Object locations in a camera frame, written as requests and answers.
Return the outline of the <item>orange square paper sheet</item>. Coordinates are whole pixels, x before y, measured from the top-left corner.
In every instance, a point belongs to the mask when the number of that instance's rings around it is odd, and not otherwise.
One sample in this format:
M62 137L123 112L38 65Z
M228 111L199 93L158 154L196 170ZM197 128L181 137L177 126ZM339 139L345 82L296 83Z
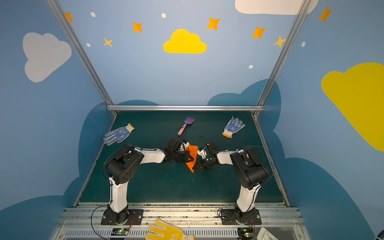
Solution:
M198 156L198 146L192 146L192 145L188 145L186 147L186 151L188 153L188 158L187 158L187 167L189 168L189 170L194 173L194 169L193 167L195 166L196 164L196 161L197 161L197 156Z

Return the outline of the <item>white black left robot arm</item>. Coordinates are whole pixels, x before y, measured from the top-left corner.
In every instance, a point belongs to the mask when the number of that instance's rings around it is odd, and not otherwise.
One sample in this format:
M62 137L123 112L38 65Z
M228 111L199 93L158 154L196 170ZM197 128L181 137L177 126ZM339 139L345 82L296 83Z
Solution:
M103 213L102 225L140 225L144 210L128 205L128 184L143 164L162 164L174 160L189 163L194 160L186 140L171 138L164 148L144 149L131 144L116 150L104 163L110 182L110 202Z

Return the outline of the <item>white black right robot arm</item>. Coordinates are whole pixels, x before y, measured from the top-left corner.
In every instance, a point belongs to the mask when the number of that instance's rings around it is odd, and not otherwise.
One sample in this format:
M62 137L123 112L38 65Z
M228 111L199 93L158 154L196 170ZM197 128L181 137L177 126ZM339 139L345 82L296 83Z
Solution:
M220 151L215 142L197 150L193 170L208 171L214 165L231 165L241 185L239 197L232 209L218 209L218 217L223 225L261 225L261 215L255 201L261 187L268 182L268 169L262 164L255 150L256 146L246 146L236 151Z

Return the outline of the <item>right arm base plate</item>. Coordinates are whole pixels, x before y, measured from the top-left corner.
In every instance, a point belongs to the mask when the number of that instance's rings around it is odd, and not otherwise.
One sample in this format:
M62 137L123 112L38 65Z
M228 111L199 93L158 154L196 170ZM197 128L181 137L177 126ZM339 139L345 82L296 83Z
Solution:
M253 209L248 212L241 212L235 209L218 209L218 217L223 225L261 225L261 215L259 210Z

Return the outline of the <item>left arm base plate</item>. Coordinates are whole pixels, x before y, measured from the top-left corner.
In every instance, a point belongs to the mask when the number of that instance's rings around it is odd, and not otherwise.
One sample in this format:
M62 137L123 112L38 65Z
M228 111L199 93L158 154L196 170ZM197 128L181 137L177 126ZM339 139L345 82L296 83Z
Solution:
M140 225L143 219L144 210L130 209L115 213L112 210L105 210L101 225Z

